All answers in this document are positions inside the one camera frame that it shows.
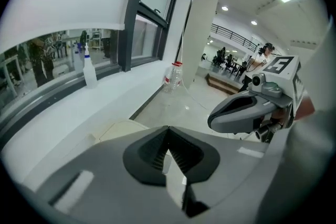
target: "tiled floor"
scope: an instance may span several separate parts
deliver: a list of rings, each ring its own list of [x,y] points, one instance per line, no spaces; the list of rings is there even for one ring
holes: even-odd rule
[[[208,86],[204,78],[196,76],[188,91],[180,86],[172,94],[159,92],[135,121],[147,127],[180,126],[225,138],[258,141],[254,134],[248,137],[247,134],[222,134],[208,127],[209,114],[225,98],[226,93]]]

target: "metal railing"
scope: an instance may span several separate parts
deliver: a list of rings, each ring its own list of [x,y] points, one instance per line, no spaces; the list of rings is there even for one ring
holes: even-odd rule
[[[239,43],[243,47],[248,48],[249,50],[255,52],[257,45],[255,45],[253,42],[249,41],[245,37],[242,37],[241,35],[230,31],[229,29],[226,29],[222,26],[212,24],[211,25],[211,32],[214,32],[216,34],[219,34],[223,37],[226,37],[228,39],[232,39],[233,41]]]

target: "ceiling beam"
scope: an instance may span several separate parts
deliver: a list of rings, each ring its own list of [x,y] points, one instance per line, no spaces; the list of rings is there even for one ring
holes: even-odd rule
[[[310,49],[310,50],[315,50],[317,47],[317,44],[315,42],[298,41],[298,40],[291,40],[290,45],[292,47],[299,47],[299,48]]]
[[[256,14],[259,15],[259,14],[261,14],[261,13],[263,13],[263,12],[265,12],[265,11],[271,9],[271,8],[274,8],[278,5],[280,5],[281,3],[283,3],[281,0],[272,0],[271,2],[268,2],[266,5],[263,5],[259,8],[257,8]]]

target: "spray bottle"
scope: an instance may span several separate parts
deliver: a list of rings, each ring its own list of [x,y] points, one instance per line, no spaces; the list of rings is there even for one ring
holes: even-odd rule
[[[88,43],[86,43],[86,46],[85,46],[83,73],[84,73],[84,78],[85,78],[87,87],[89,89],[94,89],[95,87],[97,87],[98,82],[97,82],[97,77],[96,77],[96,71],[91,62]]]

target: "window frame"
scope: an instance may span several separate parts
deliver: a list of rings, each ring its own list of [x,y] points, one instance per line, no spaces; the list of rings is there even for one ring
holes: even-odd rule
[[[151,61],[162,60],[175,3],[176,0],[170,1],[166,19],[164,19],[145,3],[142,3],[141,0],[128,1],[124,21],[125,31],[120,33],[120,46],[118,47],[118,63],[121,65],[122,71],[130,71],[132,67],[138,66],[140,62],[138,59],[131,59],[136,15],[140,15],[158,25]],[[143,63],[149,61],[148,57],[144,58],[146,60]]]

